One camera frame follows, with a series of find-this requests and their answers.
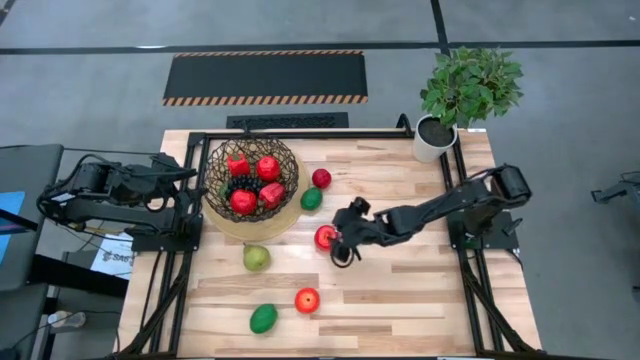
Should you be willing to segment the round woven placemat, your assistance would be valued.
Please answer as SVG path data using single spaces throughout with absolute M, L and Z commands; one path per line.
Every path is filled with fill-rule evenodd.
M 298 189 L 288 203 L 272 218 L 259 222 L 233 222 L 219 215 L 208 203 L 203 205 L 203 214 L 207 222 L 211 223 L 216 231 L 229 238 L 244 242 L 263 241 L 283 234 L 293 226 L 303 210 L 300 200 L 303 193 L 310 188 L 311 176 L 300 156 L 292 151 L 299 168 Z

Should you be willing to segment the green lime bottom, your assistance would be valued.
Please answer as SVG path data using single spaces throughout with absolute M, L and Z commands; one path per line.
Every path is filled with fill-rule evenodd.
M 270 331 L 278 320 L 278 311 L 274 304 L 259 305 L 249 320 L 249 328 L 254 334 Z

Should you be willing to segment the green plant in white pot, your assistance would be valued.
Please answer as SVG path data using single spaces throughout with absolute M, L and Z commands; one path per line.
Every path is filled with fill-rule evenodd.
M 413 155 L 429 163 L 451 148 L 458 131 L 478 121 L 502 117 L 519 104 L 522 66 L 506 51 L 452 50 L 438 54 L 426 87 L 420 90 L 421 110 L 413 140 Z

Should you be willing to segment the white printed paper sheet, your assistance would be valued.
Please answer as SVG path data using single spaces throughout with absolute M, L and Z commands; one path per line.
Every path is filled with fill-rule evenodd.
M 126 233 L 108 234 L 103 239 L 90 269 L 129 280 L 135 259 L 132 242 L 133 238 Z

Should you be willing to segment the orange-red tomato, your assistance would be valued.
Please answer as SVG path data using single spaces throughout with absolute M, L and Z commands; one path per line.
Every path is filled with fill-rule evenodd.
M 300 289 L 295 296 L 294 305 L 298 312 L 302 314 L 312 314 L 320 306 L 320 295 L 314 288 Z

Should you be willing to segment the blue-lit screen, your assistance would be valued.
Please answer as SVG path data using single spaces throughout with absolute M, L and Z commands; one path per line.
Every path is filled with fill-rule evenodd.
M 5 258 L 11 237 L 26 231 L 23 226 L 5 217 L 7 213 L 17 215 L 24 199 L 25 193 L 22 191 L 0 193 L 0 264 Z

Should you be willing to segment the black hazard-striped floor mat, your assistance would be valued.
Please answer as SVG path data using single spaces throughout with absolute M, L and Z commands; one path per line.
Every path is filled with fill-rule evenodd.
M 162 104 L 257 106 L 364 104 L 366 64 L 360 50 L 178 53 Z

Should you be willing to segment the black aluminium table frame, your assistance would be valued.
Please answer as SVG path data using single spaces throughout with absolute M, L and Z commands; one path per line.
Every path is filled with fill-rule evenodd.
M 458 257 L 443 221 L 412 241 L 371 247 L 361 261 L 335 267 L 316 248 L 316 229 L 355 197 L 374 210 L 415 205 L 442 193 L 455 177 L 452 165 L 421 163 L 411 136 L 400 129 L 286 129 L 281 140 L 311 176 L 332 174 L 321 207 L 303 211 L 283 234 L 255 242 L 229 238 L 204 216 L 199 248 L 189 256 L 184 292 L 159 329 L 158 344 L 142 354 L 167 351 L 180 358 L 467 356 L 473 334 Z M 259 272 L 243 265 L 245 245 L 266 247 L 271 264 Z M 314 288 L 320 306 L 298 312 L 296 293 Z M 262 304 L 274 304 L 278 320 L 254 334 L 249 320 Z

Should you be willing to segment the green pear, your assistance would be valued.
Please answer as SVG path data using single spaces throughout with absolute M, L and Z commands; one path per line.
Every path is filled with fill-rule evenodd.
M 246 270 L 259 272 L 268 268 L 271 264 L 269 250 L 260 245 L 245 245 L 243 249 L 243 265 Z

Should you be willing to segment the black grape bunch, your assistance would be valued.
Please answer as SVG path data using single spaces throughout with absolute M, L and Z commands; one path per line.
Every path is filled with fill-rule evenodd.
M 229 199 L 236 190 L 246 190 L 258 195 L 265 183 L 257 176 L 239 175 L 225 182 L 218 193 Z

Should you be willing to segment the red bell pepper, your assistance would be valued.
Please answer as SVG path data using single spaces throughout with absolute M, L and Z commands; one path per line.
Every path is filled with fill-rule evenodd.
M 249 161 L 242 153 L 232 153 L 227 157 L 227 166 L 232 177 L 251 174 Z
M 273 209 L 279 206 L 286 195 L 286 189 L 278 182 L 264 186 L 259 192 L 259 201 L 266 209 Z

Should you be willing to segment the green avocado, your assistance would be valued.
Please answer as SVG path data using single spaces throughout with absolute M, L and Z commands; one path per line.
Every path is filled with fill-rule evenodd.
M 300 199 L 300 206 L 303 210 L 314 211 L 321 205 L 322 201 L 322 191 L 317 187 L 310 187 L 303 193 Z

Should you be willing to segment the black floor grille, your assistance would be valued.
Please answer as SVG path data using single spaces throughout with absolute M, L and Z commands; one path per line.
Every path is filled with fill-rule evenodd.
M 226 120 L 227 129 L 241 130 L 348 127 L 347 112 L 235 115 Z

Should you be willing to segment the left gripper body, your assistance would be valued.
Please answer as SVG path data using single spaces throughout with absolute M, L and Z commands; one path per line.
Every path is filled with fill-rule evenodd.
M 202 198 L 207 194 L 206 188 L 187 188 L 179 192 L 180 218 L 191 222 L 200 215 Z

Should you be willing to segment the dark grey side desk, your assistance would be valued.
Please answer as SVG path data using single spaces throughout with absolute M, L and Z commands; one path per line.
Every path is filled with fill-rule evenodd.
M 36 206 L 37 197 L 55 181 L 63 147 L 59 144 L 18 146 L 0 149 L 0 193 L 25 193 L 19 216 L 37 224 L 35 231 L 14 234 L 0 264 L 0 291 L 10 291 L 28 282 L 44 216 Z

